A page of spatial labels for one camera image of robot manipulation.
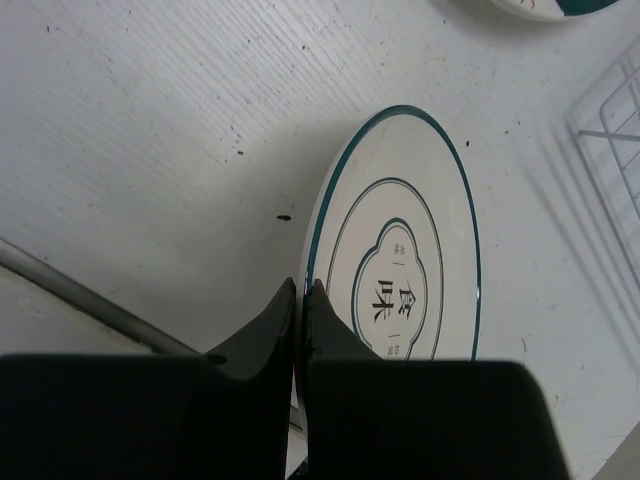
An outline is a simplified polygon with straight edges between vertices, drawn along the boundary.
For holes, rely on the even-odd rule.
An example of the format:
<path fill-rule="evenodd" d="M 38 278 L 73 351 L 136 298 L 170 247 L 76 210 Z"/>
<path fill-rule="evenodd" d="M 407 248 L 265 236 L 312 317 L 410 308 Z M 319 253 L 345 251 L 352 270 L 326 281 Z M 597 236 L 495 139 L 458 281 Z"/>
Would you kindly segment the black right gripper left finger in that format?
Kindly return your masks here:
<path fill-rule="evenodd" d="M 207 360 L 240 381 L 289 378 L 295 310 L 296 286 L 287 278 L 254 319 L 205 354 Z"/>

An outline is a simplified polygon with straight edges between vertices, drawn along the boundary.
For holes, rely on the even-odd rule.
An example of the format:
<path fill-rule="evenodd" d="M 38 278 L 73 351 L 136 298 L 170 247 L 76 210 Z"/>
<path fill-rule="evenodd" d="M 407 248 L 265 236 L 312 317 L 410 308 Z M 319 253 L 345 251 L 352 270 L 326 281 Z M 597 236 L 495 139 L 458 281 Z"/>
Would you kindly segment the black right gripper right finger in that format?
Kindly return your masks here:
<path fill-rule="evenodd" d="M 306 360 L 380 360 L 334 311 L 321 280 L 316 279 L 303 305 L 303 351 Z"/>

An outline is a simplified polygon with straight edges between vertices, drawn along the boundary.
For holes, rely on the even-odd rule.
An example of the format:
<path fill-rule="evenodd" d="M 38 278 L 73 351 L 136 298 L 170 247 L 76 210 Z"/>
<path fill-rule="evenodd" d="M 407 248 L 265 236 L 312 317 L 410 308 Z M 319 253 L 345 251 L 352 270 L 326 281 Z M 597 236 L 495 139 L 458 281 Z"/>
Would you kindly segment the white plate with green emblem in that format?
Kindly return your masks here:
<path fill-rule="evenodd" d="M 477 215 L 460 155 L 424 110 L 368 118 L 333 160 L 309 221 L 297 323 L 320 282 L 337 318 L 386 360 L 472 360 L 482 270 Z"/>

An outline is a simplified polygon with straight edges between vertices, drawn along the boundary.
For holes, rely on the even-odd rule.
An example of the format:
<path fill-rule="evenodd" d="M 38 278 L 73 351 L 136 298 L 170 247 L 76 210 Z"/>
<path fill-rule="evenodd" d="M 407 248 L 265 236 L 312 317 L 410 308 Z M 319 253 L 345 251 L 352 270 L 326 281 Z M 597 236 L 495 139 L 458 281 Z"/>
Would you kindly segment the plate with red green rim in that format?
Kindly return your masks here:
<path fill-rule="evenodd" d="M 494 0 L 491 4 L 521 18 L 557 22 L 595 14 L 617 0 Z"/>

